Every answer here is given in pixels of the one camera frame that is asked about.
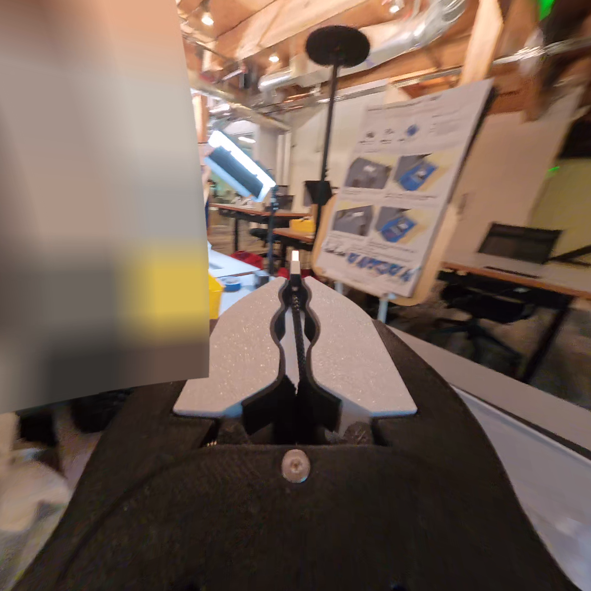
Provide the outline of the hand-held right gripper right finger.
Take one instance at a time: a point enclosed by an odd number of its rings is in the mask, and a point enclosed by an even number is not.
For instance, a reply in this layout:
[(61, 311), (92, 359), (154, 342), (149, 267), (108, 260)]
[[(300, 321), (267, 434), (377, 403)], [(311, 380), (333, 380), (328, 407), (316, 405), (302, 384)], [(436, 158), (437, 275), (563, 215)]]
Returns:
[(417, 405), (373, 320), (317, 279), (302, 280), (305, 362), (314, 410), (330, 432), (412, 416)]

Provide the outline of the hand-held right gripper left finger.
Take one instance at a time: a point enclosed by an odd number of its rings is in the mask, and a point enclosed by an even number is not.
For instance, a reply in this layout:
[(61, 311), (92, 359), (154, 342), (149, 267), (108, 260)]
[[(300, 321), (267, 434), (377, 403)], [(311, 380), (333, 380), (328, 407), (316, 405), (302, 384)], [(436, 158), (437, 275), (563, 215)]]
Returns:
[(220, 316), (210, 336), (209, 376), (186, 382), (176, 416), (236, 419), (253, 434), (293, 409), (297, 386), (281, 345), (286, 286), (286, 279), (272, 279)]

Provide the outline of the yellow plastic bin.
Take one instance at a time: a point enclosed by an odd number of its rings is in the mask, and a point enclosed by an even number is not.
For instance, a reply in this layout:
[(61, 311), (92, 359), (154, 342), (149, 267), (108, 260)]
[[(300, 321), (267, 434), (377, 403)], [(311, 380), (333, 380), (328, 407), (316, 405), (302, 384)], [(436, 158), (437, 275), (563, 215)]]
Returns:
[(225, 292), (225, 285), (220, 280), (210, 273), (209, 276), (209, 318), (210, 320), (218, 320), (222, 304), (223, 293)]

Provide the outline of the black tripod stand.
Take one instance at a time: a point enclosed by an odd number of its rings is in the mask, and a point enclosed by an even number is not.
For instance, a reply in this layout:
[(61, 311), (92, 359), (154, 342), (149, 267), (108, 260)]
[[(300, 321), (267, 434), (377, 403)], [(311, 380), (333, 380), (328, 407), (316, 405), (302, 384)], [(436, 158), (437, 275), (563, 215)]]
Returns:
[(275, 229), (275, 217), (279, 209), (279, 202), (277, 198), (278, 186), (275, 185), (270, 191), (270, 205), (269, 205), (269, 216), (267, 223), (267, 272), (270, 277), (274, 276), (274, 229)]

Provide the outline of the black office chair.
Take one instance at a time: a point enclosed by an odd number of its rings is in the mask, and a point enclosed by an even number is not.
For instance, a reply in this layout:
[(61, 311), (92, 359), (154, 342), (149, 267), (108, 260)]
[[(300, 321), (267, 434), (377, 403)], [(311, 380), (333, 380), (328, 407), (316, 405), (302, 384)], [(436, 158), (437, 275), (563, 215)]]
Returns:
[(527, 320), (536, 310), (533, 304), (506, 299), (454, 284), (448, 284), (442, 289), (440, 299), (447, 304), (447, 308), (469, 314), (469, 319), (439, 319), (436, 329), (432, 331), (429, 337), (430, 340), (439, 335), (464, 333), (472, 344), (472, 355), (470, 357), (472, 361), (477, 363), (482, 361), (484, 356), (482, 344), (487, 341), (506, 352), (513, 365), (521, 362), (521, 355), (485, 329), (481, 325), (481, 321), (487, 320), (507, 325)]

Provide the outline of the wooden top desk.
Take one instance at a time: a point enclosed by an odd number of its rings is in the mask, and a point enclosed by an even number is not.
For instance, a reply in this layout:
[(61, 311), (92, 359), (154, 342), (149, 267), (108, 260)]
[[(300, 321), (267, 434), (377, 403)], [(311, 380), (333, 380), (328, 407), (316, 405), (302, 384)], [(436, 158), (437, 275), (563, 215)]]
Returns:
[(519, 377), (519, 380), (526, 384), (531, 383), (534, 378), (573, 304), (581, 301), (590, 303), (590, 271), (569, 270), (558, 263), (545, 265), (541, 277), (528, 278), (452, 262), (443, 266), (437, 279), (446, 286), (461, 285), (506, 299), (533, 304), (536, 307), (535, 312), (539, 308), (554, 312), (552, 321), (538, 339), (537, 347)]
[[(215, 203), (209, 210), (211, 230), (208, 234), (211, 248), (233, 256), (248, 252), (267, 259), (267, 223), (269, 206), (254, 207)], [(312, 252), (314, 233), (298, 233), (290, 230), (290, 220), (312, 218), (310, 213), (278, 209), (274, 229), (274, 259), (284, 263), (288, 248)]]

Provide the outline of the LED light panel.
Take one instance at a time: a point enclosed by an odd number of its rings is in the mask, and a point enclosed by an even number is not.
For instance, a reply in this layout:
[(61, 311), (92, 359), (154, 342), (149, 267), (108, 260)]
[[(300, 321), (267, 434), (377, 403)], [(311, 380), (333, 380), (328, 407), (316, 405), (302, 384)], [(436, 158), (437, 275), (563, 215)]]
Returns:
[(207, 145), (205, 165), (240, 196), (263, 202), (275, 191), (277, 183), (272, 176), (223, 132), (213, 131)]

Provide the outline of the open laptop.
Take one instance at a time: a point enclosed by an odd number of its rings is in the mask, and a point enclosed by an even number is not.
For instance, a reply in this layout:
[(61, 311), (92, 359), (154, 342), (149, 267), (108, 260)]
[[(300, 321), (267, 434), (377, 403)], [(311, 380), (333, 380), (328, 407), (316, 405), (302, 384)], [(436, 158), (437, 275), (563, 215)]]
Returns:
[(488, 270), (539, 278), (562, 233), (493, 223), (475, 254), (475, 261)]

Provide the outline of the black round-top pole stand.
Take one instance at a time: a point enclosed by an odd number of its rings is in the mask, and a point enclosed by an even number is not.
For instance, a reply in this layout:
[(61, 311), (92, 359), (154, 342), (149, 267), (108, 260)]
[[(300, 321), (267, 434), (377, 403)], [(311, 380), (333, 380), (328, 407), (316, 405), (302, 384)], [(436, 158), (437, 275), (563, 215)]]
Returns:
[(306, 41), (306, 53), (309, 59), (317, 65), (331, 69), (320, 180), (307, 184), (312, 189), (310, 197), (313, 205), (317, 207), (318, 213), (332, 196), (327, 174), (338, 74), (341, 69), (350, 69), (364, 63), (370, 48), (367, 36), (350, 26), (321, 27), (311, 33)]

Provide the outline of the silver ventilation duct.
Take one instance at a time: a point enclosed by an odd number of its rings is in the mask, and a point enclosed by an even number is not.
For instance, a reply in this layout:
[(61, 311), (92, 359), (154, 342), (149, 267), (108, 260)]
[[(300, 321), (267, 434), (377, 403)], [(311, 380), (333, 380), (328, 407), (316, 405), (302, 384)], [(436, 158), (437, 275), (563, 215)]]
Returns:
[[(405, 53), (423, 48), (437, 40), (463, 15), (467, 1), (429, 1), (428, 8), (406, 19), (395, 19), (365, 26), (360, 31), (368, 38), (370, 52), (356, 66), (340, 66), (338, 77), (374, 69)], [(290, 65), (262, 76), (258, 89), (262, 93), (282, 87), (312, 87), (327, 82), (331, 67), (313, 64), (305, 54), (296, 55)]]

